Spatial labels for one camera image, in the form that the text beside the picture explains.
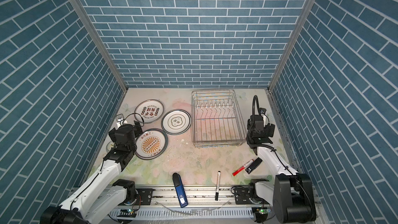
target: brick wall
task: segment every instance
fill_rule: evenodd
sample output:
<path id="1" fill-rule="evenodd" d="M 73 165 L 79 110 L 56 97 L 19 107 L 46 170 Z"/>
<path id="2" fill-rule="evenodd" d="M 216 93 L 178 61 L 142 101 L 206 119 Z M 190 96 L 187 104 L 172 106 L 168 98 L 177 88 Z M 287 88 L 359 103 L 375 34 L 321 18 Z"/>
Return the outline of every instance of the brick wall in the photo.
<path id="1" fill-rule="evenodd" d="M 331 223 L 398 223 L 398 0 L 316 0 L 274 90 Z"/>
<path id="2" fill-rule="evenodd" d="M 266 87 L 305 0 L 81 0 L 129 87 Z"/>
<path id="3" fill-rule="evenodd" d="M 0 223 L 79 186 L 121 90 L 67 0 L 0 0 Z"/>

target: plate rim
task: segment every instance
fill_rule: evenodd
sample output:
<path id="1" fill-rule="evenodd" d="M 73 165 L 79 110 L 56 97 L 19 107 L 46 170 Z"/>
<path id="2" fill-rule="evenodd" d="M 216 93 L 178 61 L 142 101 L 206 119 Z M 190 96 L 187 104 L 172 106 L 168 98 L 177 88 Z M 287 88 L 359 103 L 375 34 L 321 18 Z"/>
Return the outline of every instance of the plate rim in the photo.
<path id="1" fill-rule="evenodd" d="M 164 129 L 164 127 L 163 127 L 163 120 L 164 120 L 164 118 L 167 116 L 167 114 L 169 114 L 169 113 L 171 113 L 171 112 L 174 112 L 174 111 L 182 111 L 182 112 L 185 112 L 185 113 L 188 115 L 188 117 L 189 117 L 189 125 L 188 125 L 188 127 L 185 128 L 184 131 L 179 132 L 179 133 L 171 133 L 171 132 L 168 132 L 168 131 L 166 131 L 166 130 Z M 191 118 L 191 115 L 190 115 L 187 111 L 182 110 L 182 109 L 174 109 L 174 110 L 171 110 L 171 111 L 167 112 L 167 113 L 162 117 L 162 122 L 161 122 L 161 126 L 162 126 L 163 131 L 166 132 L 167 134 L 170 134 L 170 135 L 180 135 L 180 134 L 183 134 L 184 132 L 186 132 L 186 131 L 189 130 L 189 128 L 191 127 L 191 125 L 192 125 L 192 118 Z"/>
<path id="2" fill-rule="evenodd" d="M 164 146 L 163 150 L 162 150 L 159 154 L 157 154 L 156 156 L 151 157 L 151 158 L 141 157 L 140 155 L 137 154 L 137 150 L 136 150 L 136 151 L 134 152 L 134 154 L 135 154 L 139 159 L 142 159 L 142 160 L 151 160 L 151 159 L 157 158 L 158 156 L 160 156 L 160 155 L 163 154 L 163 152 L 166 150 L 166 147 L 167 147 L 168 144 L 169 144 L 169 140 L 168 140 L 167 134 L 166 134 L 162 129 L 159 129 L 159 128 L 151 128 L 151 129 L 146 130 L 145 132 L 149 132 L 149 131 L 158 131 L 158 132 L 162 133 L 163 136 L 164 136 L 166 145 Z M 137 145 L 137 140 L 138 140 L 138 138 L 141 137 L 145 132 L 142 132 L 141 135 L 137 137 L 137 139 L 136 139 L 136 141 L 135 141 L 135 145 Z"/>
<path id="3" fill-rule="evenodd" d="M 164 105 L 162 104 L 162 102 L 160 102 L 160 101 L 158 101 L 158 100 L 156 100 L 156 99 L 146 100 L 146 101 L 143 101 L 143 102 L 139 103 L 138 106 L 135 108 L 134 112 L 137 112 L 137 108 L 138 108 L 139 106 L 141 106 L 143 103 L 148 102 L 148 101 L 157 101 L 157 102 L 159 102 L 159 103 L 162 105 L 162 107 L 163 107 L 163 111 L 162 111 L 162 114 L 163 114 L 163 112 L 164 112 Z M 153 122 L 159 120 L 159 119 L 162 117 L 162 114 L 160 115 L 159 118 L 157 118 L 156 120 L 151 121 L 151 122 L 141 122 L 141 120 L 137 119 L 137 115 L 136 115 L 136 114 L 134 114 L 134 117 L 135 117 L 135 119 L 136 119 L 138 122 L 140 122 L 140 123 L 143 123 L 143 124 L 150 124 L 150 123 L 153 123 Z"/>

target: plate with orange sunburst design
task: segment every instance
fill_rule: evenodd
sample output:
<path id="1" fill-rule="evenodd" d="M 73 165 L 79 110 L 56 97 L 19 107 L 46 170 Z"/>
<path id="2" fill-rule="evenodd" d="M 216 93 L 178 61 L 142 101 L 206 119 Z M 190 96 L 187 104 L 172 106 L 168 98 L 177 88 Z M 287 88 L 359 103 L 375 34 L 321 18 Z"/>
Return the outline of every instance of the plate with orange sunburst design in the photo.
<path id="1" fill-rule="evenodd" d="M 160 156 L 167 147 L 167 134 L 160 129 L 149 129 L 137 138 L 135 155 L 143 160 Z"/>

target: black eraser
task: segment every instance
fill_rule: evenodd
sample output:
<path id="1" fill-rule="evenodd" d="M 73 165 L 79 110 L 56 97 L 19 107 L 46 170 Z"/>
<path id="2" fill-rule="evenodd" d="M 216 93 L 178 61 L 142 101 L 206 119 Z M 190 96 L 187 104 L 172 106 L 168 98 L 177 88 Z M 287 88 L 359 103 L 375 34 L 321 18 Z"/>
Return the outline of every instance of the black eraser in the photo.
<path id="1" fill-rule="evenodd" d="M 258 157 L 256 160 L 254 160 L 254 162 L 252 162 L 252 163 L 249 165 L 249 167 L 246 168 L 246 172 L 247 172 L 248 174 L 250 174 L 255 168 L 257 168 L 257 167 L 261 164 L 262 161 L 263 161 L 263 160 L 262 160 L 261 158 Z"/>

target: dish rack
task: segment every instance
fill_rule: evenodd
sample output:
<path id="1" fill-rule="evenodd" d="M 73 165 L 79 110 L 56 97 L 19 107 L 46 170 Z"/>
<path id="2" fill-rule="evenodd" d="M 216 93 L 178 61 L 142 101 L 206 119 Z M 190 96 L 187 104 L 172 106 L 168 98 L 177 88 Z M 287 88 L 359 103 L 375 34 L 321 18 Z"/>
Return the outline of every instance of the dish rack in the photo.
<path id="1" fill-rule="evenodd" d="M 195 147 L 238 146 L 246 132 L 235 91 L 192 92 L 192 140 Z"/>

